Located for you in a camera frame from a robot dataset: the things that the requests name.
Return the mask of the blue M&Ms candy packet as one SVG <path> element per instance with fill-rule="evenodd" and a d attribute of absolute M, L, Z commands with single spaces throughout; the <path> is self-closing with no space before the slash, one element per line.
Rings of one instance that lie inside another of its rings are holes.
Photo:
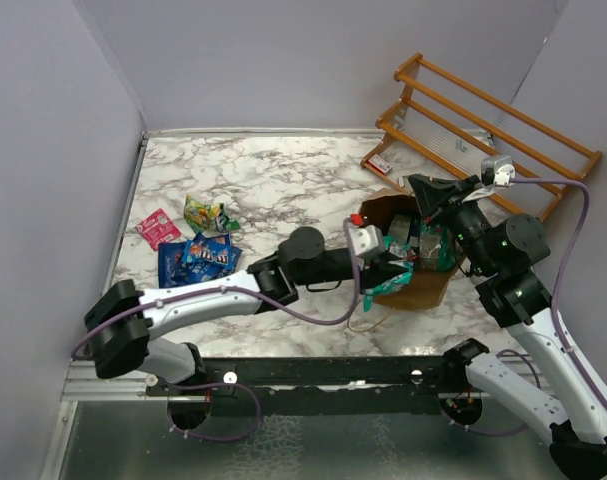
<path fill-rule="evenodd" d="M 222 267 L 232 265 L 232 241 L 229 233 L 206 236 L 199 233 L 188 240 L 182 255 L 182 262 L 194 264 L 203 261 Z"/>

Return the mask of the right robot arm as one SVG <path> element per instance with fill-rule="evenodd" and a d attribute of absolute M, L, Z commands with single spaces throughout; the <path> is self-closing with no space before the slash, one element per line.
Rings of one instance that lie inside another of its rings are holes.
<path fill-rule="evenodd" d="M 492 192 L 477 176 L 442 180 L 413 174 L 409 183 L 421 216 L 446 227 L 470 261 L 481 304 L 527 352 L 552 389 L 545 394 L 469 340 L 442 367 L 444 383 L 481 389 L 509 409 L 547 445 L 569 479 L 607 476 L 607 385 L 569 334 L 556 302 L 533 267 L 550 249 L 541 221 L 513 214 L 491 225 L 477 204 Z"/>

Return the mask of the green snack packet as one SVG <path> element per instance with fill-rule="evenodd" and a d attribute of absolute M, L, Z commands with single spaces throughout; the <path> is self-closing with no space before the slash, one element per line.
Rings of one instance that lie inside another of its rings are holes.
<path fill-rule="evenodd" d="M 418 264 L 421 270 L 438 272 L 455 267 L 451 233 L 446 227 L 420 222 Z"/>

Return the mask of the yellow green candy packet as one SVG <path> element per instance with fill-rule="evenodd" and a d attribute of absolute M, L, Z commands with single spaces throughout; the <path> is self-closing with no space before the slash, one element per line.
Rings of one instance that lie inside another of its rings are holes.
<path fill-rule="evenodd" d="M 191 195 L 185 198 L 183 218 L 195 233 L 229 233 L 240 228 L 239 222 L 228 215 L 223 203 L 205 204 Z"/>

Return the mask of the blue salt vinegar chips bag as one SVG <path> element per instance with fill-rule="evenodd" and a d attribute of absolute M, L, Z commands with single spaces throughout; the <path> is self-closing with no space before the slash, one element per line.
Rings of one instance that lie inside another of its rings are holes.
<path fill-rule="evenodd" d="M 194 263 L 183 263 L 182 268 L 185 271 L 185 278 L 188 283 L 202 283 L 210 280 L 216 280 L 226 277 L 235 272 L 243 251 L 236 247 L 231 247 L 231 265 L 223 266 L 204 260 L 198 260 Z"/>

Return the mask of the blue Burts chips bag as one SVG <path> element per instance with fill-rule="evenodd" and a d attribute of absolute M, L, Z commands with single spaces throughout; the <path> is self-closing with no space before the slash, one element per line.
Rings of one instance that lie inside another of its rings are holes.
<path fill-rule="evenodd" d="M 158 246 L 158 286 L 173 288 L 185 286 L 189 280 L 189 268 L 182 262 L 185 242 L 160 243 Z"/>

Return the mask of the red snack packet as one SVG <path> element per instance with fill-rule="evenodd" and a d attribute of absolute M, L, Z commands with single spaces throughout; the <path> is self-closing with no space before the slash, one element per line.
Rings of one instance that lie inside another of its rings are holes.
<path fill-rule="evenodd" d="M 181 237 L 181 232 L 162 208 L 155 210 L 135 228 L 153 251 L 157 251 L 160 244 L 170 243 Z"/>

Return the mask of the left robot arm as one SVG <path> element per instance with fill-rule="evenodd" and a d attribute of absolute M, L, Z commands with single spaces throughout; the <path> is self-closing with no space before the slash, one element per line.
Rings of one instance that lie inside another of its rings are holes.
<path fill-rule="evenodd" d="M 276 252 L 243 271 L 181 287 L 143 289 L 130 280 L 114 283 L 85 315 L 88 347 L 100 379 L 133 371 L 160 377 L 189 395 L 203 385 L 205 369 L 195 346 L 177 344 L 167 334 L 230 316 L 290 309 L 300 287 L 352 282 L 356 295 L 407 272 L 373 226 L 344 225 L 347 245 L 328 250 L 321 232 L 299 227 Z"/>

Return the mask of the brown paper bag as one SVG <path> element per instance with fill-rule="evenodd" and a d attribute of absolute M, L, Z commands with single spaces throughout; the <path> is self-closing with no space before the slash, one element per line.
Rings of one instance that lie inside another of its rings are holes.
<path fill-rule="evenodd" d="M 416 215 L 423 221 L 414 196 L 392 189 L 381 189 L 366 198 L 358 212 L 369 224 L 378 227 L 384 236 L 396 215 Z M 455 267 L 446 272 L 427 271 L 419 268 L 419 246 L 413 247 L 418 253 L 414 263 L 414 274 L 410 283 L 400 291 L 389 295 L 377 296 L 374 304 L 393 311 L 417 311 L 437 307 L 445 294 L 451 278 L 460 262 L 455 259 Z"/>

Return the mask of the small blue white snack packet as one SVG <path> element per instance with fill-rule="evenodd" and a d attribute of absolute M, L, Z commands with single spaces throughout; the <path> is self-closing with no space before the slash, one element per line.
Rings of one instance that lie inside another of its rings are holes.
<path fill-rule="evenodd" d="M 396 215 L 389 227 L 388 235 L 397 242 L 419 246 L 420 218 L 416 215 Z"/>

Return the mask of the teal white snack packet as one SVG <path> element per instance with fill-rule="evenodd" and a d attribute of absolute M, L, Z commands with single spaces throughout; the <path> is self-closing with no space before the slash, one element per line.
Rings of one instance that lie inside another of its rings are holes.
<path fill-rule="evenodd" d="M 384 242 L 386 250 L 382 254 L 393 254 L 402 258 L 405 261 L 405 265 L 408 267 L 408 271 L 362 293 L 362 306 L 364 312 L 368 312 L 372 308 L 374 299 L 377 296 L 396 293 L 400 291 L 402 287 L 408 285 L 413 278 L 414 263 L 418 259 L 418 253 L 415 249 L 409 244 L 397 242 L 391 236 L 384 236 Z"/>

